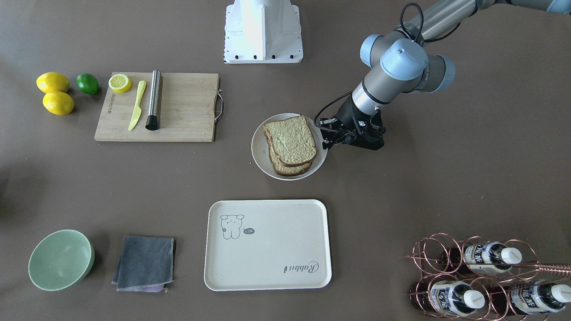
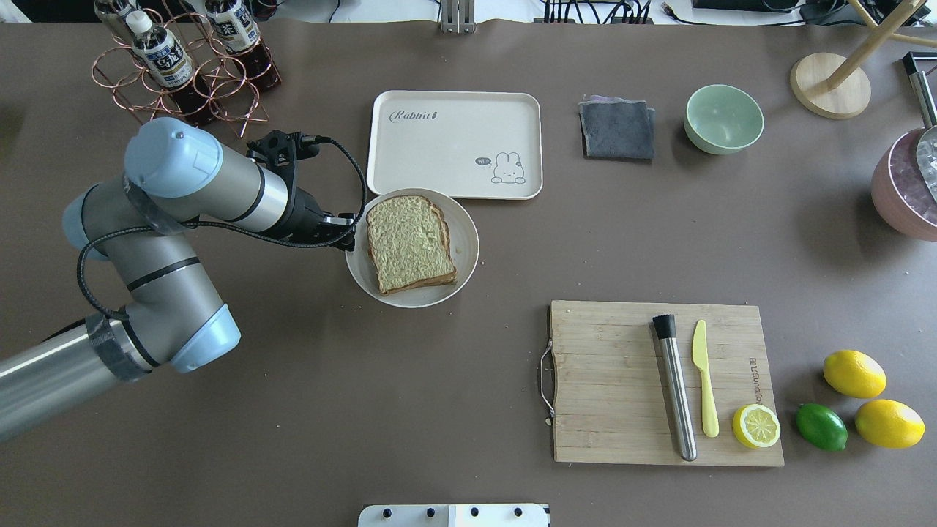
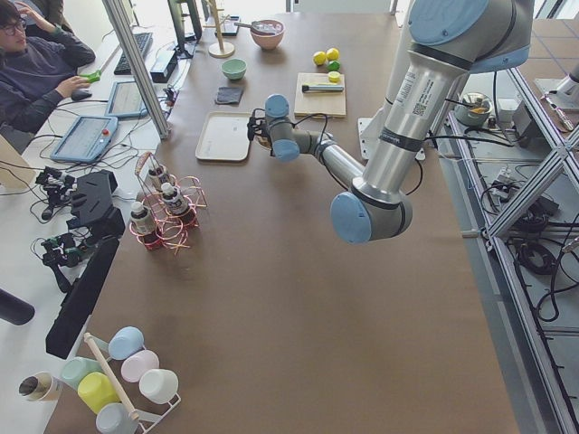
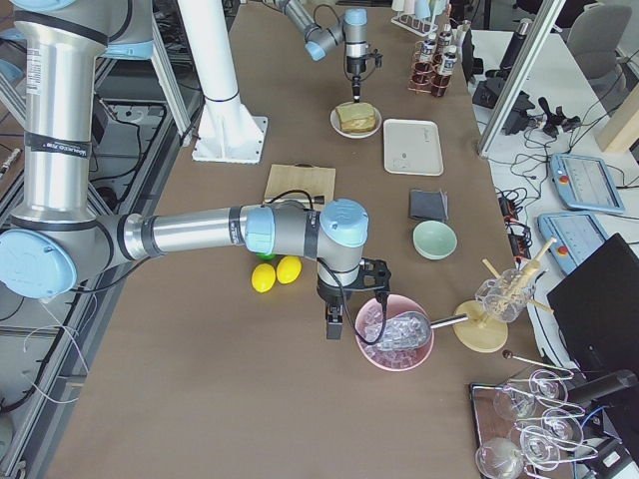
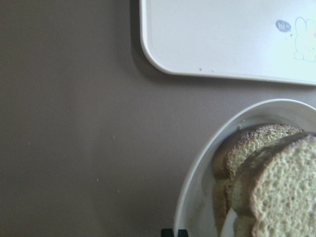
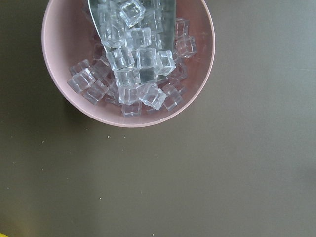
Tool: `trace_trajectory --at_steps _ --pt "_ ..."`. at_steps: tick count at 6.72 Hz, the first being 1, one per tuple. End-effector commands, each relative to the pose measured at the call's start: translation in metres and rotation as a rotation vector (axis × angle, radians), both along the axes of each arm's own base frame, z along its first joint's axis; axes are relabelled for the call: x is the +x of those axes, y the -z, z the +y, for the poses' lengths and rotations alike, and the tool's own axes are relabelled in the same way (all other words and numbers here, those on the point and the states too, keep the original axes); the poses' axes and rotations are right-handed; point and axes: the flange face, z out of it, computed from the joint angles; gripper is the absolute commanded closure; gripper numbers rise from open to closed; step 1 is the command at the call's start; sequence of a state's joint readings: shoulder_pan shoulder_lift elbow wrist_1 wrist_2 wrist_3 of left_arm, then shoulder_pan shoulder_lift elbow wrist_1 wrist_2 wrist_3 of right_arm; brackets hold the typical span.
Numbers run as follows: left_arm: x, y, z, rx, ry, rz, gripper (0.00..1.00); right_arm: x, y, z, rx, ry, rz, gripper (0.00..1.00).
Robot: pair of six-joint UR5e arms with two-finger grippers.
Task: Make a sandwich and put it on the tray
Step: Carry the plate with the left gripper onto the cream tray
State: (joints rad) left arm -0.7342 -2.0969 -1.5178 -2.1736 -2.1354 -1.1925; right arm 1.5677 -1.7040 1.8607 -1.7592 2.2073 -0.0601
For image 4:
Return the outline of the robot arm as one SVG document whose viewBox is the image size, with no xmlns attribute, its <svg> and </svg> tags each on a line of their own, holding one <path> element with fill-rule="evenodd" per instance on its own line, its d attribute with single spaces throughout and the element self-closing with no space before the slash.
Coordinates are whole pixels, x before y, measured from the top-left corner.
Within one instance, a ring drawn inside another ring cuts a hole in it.
<svg viewBox="0 0 639 479">
<path fill-rule="evenodd" d="M 382 65 L 382 54 L 370 49 L 367 41 L 367 11 L 363 8 L 346 9 L 335 16 L 335 23 L 324 28 L 300 1 L 274 1 L 275 8 L 286 15 L 304 37 L 305 48 L 314 61 L 323 59 L 328 53 L 343 46 L 343 71 L 350 81 L 352 100 L 361 101 L 361 85 L 367 79 L 367 63 L 374 68 Z"/>
<path fill-rule="evenodd" d="M 389 298 L 384 261 L 363 255 L 368 215 L 355 201 L 323 208 L 302 195 L 253 206 L 159 216 L 153 210 L 97 214 L 88 205 L 93 153 L 96 61 L 154 64 L 181 133 L 188 117 L 148 1 L 17 1 L 14 21 L 26 41 L 23 198 L 1 236 L 1 280 L 34 299 L 80 291 L 111 268 L 170 252 L 242 245 L 318 265 L 326 335 L 341 336 L 348 297 Z"/>
</svg>

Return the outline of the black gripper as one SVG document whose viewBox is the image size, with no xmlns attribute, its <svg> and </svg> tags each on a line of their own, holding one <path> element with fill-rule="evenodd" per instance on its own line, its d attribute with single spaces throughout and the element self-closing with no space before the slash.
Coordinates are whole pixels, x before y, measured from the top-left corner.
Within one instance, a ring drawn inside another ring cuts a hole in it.
<svg viewBox="0 0 639 479">
<path fill-rule="evenodd" d="M 382 58 L 383 55 L 377 49 L 357 57 L 344 56 L 344 74 L 351 82 L 352 100 L 355 103 L 360 102 L 360 80 L 366 79 L 364 73 L 367 62 L 373 60 L 374 67 L 380 68 L 382 66 Z"/>
<path fill-rule="evenodd" d="M 343 315 L 347 310 L 347 299 L 353 292 L 372 291 L 386 317 L 390 294 L 390 270 L 382 259 L 362 258 L 354 268 L 355 278 L 346 283 L 339 273 L 330 268 L 323 258 L 318 259 L 318 294 L 325 303 L 325 337 L 340 340 Z"/>
</svg>

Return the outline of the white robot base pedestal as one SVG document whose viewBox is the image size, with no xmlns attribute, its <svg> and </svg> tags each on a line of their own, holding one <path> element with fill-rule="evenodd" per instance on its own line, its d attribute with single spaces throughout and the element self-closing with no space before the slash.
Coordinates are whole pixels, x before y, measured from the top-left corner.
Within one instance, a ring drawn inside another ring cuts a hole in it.
<svg viewBox="0 0 639 479">
<path fill-rule="evenodd" d="M 268 119 L 252 116 L 242 103 L 223 5 L 185 0 L 179 9 L 205 99 L 193 158 L 255 165 Z"/>
</svg>

